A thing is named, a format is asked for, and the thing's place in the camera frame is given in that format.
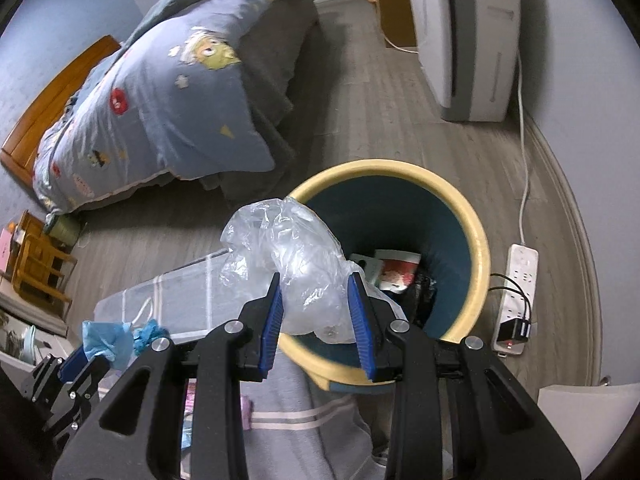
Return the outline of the grey white striped rug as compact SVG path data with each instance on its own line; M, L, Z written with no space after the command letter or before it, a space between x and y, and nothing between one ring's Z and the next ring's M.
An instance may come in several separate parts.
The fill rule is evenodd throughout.
M225 258L213 252L116 292L96 304L94 318L134 327L154 318L177 344L200 339L240 312L218 301L215 287ZM355 397L321 390L284 353L277 354L264 382L244 382L241 392L252 404L244 432L250 478L384 477Z

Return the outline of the blue cartoon patterned duvet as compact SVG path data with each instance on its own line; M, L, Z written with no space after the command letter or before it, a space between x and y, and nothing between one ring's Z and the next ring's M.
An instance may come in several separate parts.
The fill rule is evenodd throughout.
M294 151L279 127L316 0L160 0L43 135L32 187L54 214L179 179L233 203Z

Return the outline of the black plug adapter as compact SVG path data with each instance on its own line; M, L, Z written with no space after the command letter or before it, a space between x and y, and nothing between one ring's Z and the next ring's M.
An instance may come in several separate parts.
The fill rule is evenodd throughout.
M532 329L532 305L529 298L524 292L524 289L514 281L513 278L500 273L491 273L491 276L498 276L503 278L510 286L494 286L489 289L490 292L495 290L506 290L507 292L514 292L524 302L524 311L522 314L517 315L515 318L500 322L498 325L498 344L524 344L528 341L530 330Z

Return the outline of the green container beside bed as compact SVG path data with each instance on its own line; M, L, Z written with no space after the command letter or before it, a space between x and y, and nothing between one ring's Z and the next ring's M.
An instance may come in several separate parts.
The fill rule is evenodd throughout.
M73 217L66 214L46 215L43 223L43 233L57 240L66 247L73 247L80 237L81 224Z

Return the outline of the light blue face mask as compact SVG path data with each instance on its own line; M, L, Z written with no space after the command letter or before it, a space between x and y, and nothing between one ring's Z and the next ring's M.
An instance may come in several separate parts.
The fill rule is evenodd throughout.
M85 321L82 323L82 348L88 361L102 356L112 370L122 372L134 353L131 324Z

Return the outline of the clear plastic bag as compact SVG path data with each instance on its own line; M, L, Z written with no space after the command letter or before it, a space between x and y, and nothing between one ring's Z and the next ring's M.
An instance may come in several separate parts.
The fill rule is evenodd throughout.
M222 230L227 249L213 280L213 300L239 311L265 296L280 275L284 318L291 336L313 334L325 344L355 341L347 301L348 278L363 274L310 208L291 197L270 198L235 211Z

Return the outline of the white power strip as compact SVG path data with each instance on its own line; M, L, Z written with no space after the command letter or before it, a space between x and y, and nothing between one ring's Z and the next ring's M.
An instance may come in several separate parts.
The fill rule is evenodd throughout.
M512 244L506 256L506 270L491 274L501 280L490 289L501 294L491 339L491 348L499 356L520 356L532 336L537 271L538 252Z

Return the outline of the teal crumpled glove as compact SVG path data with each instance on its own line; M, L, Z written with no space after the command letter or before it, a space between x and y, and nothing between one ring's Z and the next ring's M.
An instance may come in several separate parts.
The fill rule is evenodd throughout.
M160 326L155 318L151 318L142 327L135 328L132 336L134 337L134 355L141 356L154 341L169 338L170 333L165 327Z

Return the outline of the white grey air purifier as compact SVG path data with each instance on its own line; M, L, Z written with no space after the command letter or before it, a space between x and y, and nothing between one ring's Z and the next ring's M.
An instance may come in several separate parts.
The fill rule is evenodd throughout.
M447 122L502 122L514 81L521 0L410 0L418 58Z

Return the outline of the crushed red white paper cup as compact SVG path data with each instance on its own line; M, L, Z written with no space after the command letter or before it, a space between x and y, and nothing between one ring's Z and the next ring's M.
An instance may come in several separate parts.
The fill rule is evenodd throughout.
M401 294L411 285L421 260L415 252L391 249L377 249L374 256L382 261L378 288L393 294Z

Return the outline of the small wooden stool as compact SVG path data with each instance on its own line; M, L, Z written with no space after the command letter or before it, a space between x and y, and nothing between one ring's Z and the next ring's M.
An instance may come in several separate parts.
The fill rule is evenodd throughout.
M65 291L77 259L43 231L43 221L25 210L13 234L18 236L11 284L29 304L66 318L72 298Z

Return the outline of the wooden bed headboard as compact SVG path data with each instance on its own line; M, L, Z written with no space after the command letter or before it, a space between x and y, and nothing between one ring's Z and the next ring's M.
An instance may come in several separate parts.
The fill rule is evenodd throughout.
M81 88L93 67L119 48L112 36L96 40L44 87L4 140L2 166L26 188L32 187L32 172L44 133L62 116L68 99Z

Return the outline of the brown wooden side cabinet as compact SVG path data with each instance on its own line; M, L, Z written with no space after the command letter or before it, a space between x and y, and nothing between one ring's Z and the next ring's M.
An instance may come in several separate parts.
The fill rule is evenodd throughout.
M410 0L368 0L374 5L386 47L416 50L416 28Z

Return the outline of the yellow teal trash bin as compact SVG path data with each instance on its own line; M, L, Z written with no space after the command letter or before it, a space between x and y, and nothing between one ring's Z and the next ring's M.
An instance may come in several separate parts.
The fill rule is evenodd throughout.
M329 227L345 255L420 255L437 286L424 332L446 349L471 335L488 292L490 251L480 218L452 184L408 162L363 159L323 170L290 195Z

